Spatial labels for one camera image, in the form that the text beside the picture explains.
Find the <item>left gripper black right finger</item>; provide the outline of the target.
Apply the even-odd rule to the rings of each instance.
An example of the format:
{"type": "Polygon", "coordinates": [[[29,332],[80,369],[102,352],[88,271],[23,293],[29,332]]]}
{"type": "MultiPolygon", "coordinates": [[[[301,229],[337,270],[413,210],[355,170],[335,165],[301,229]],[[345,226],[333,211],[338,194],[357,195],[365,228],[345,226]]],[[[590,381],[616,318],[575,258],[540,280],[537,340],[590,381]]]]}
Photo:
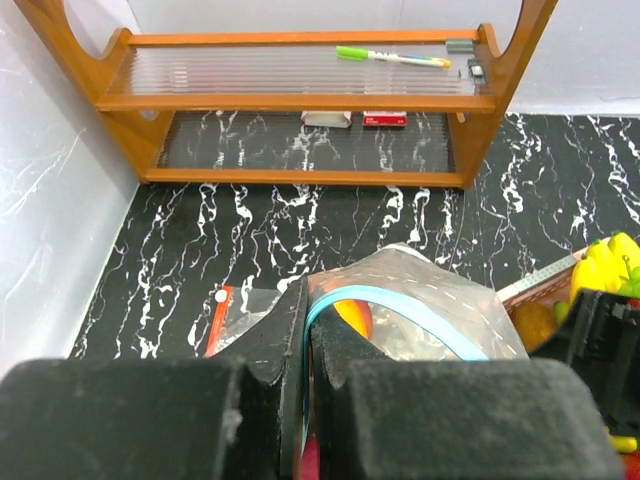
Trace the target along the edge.
{"type": "Polygon", "coordinates": [[[334,313],[311,328],[324,479],[620,479],[586,385],[551,360],[395,361],[334,313]]]}

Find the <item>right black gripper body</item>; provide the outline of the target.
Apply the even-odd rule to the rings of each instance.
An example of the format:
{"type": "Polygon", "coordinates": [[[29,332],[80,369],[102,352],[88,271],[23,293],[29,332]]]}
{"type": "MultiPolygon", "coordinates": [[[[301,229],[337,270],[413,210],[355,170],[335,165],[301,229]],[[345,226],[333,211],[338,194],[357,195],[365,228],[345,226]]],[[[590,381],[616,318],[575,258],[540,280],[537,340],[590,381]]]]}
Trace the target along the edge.
{"type": "Polygon", "coordinates": [[[582,290],[565,321],[532,355],[565,363],[582,379],[609,431],[639,437],[639,300],[582,290]]]}

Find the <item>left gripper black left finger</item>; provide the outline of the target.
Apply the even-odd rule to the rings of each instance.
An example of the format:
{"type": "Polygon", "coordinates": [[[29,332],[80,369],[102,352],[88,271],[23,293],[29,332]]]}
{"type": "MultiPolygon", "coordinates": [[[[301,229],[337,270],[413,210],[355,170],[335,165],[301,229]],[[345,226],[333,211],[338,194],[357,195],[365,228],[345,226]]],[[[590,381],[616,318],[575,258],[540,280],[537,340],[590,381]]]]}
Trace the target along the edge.
{"type": "Polygon", "coordinates": [[[39,359],[1,382],[5,479],[295,479],[305,281],[209,358],[39,359]]]}

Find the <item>blue zipper clear bag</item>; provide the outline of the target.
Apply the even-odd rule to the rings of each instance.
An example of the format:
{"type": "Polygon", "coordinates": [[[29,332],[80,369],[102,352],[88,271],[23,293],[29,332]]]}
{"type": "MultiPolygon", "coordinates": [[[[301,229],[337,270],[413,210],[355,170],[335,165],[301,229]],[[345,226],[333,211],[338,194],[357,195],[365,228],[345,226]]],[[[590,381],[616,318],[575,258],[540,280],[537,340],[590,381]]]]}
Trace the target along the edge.
{"type": "Polygon", "coordinates": [[[319,475],[310,333],[323,314],[342,319],[333,304],[349,299],[368,303],[373,333],[365,339],[392,360],[529,360],[494,290],[438,267],[405,244],[310,276],[302,343],[303,443],[316,448],[319,475]]]}

